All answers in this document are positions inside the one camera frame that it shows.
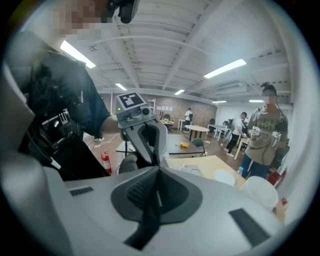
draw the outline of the fire extinguisher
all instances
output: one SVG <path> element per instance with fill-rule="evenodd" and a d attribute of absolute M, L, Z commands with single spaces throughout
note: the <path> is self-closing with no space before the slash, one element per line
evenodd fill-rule
<path fill-rule="evenodd" d="M 106 151 L 104 153 L 101 154 L 101 159 L 102 159 L 102 164 L 104 169 L 106 170 L 106 172 L 108 174 L 112 174 L 112 170 L 111 170 L 111 165 L 110 165 L 110 160 L 109 160 L 109 153 Z"/>

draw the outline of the white ceiling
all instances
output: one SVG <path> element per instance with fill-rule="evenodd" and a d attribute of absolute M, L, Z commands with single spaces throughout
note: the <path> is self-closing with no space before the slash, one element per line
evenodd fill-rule
<path fill-rule="evenodd" d="M 120 83 L 140 93 L 184 89 L 183 97 L 234 103 L 259 99 L 260 84 L 270 82 L 278 102 L 290 102 L 286 50 L 261 1 L 140 0 L 130 24 L 117 15 L 66 38 L 96 65 L 88 71 L 100 93 L 119 92 Z M 238 59 L 247 64 L 204 78 Z"/>

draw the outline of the person in white shirt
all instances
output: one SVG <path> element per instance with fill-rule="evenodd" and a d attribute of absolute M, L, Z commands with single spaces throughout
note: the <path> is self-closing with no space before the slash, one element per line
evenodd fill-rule
<path fill-rule="evenodd" d="M 190 122 L 192 121 L 192 112 L 191 112 L 191 108 L 189 107 L 188 110 L 185 112 L 184 114 L 184 125 L 188 126 L 190 125 Z"/>
<path fill-rule="evenodd" d="M 226 146 L 226 148 L 224 149 L 224 151 L 227 152 L 227 155 L 229 157 L 234 157 L 233 154 L 231 154 L 232 149 L 235 147 L 235 145 L 237 144 L 237 141 L 239 139 L 239 136 L 242 136 L 244 138 L 247 138 L 247 135 L 245 135 L 242 132 L 242 127 L 243 127 L 243 121 L 246 119 L 247 117 L 247 113 L 246 112 L 242 112 L 240 116 L 237 116 L 234 120 L 233 120 L 233 126 L 234 126 L 234 130 L 232 132 L 232 138 L 229 141 L 228 145 Z"/>

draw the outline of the white shirt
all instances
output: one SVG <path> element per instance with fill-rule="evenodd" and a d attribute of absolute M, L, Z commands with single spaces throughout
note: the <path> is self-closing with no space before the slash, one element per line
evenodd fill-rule
<path fill-rule="evenodd" d="M 187 112 L 185 112 L 184 117 L 186 121 L 190 121 L 190 117 L 189 115 L 192 114 L 192 112 L 190 110 L 188 110 Z"/>
<path fill-rule="evenodd" d="M 232 132 L 234 135 L 240 135 L 240 132 L 238 129 L 242 130 L 242 119 L 240 116 L 238 116 L 235 120 L 234 120 L 234 131 Z"/>

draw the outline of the wooden floor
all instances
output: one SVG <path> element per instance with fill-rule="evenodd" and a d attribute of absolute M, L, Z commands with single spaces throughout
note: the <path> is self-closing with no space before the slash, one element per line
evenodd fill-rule
<path fill-rule="evenodd" d="M 183 134 L 186 137 L 189 137 L 188 133 L 181 133 L 180 131 L 173 131 L 170 132 L 170 134 Z M 116 171 L 116 168 L 120 165 L 122 159 L 123 159 L 123 154 L 122 153 L 117 153 L 116 148 L 120 145 L 122 142 L 120 134 L 103 134 L 104 141 L 102 142 L 94 142 L 94 137 L 93 136 L 87 136 L 83 139 L 83 141 L 87 144 L 91 152 L 94 154 L 94 156 L 98 159 L 98 161 L 101 163 L 101 154 L 105 151 L 108 151 L 109 157 L 110 157 L 110 164 L 112 168 L 112 172 Z M 223 142 L 222 139 L 218 142 L 217 139 L 214 139 L 213 135 L 206 135 L 205 133 L 202 135 L 202 140 L 207 141 L 204 142 L 205 144 L 205 150 L 207 151 L 208 156 L 217 156 L 221 160 L 223 160 L 225 163 L 227 163 L 231 168 L 234 170 L 237 170 L 242 162 L 243 159 L 243 152 L 241 152 L 236 160 L 234 160 L 233 157 L 230 157 L 226 155 L 227 153 L 223 150 L 227 143 Z M 238 147 L 235 146 L 232 154 L 236 155 Z"/>

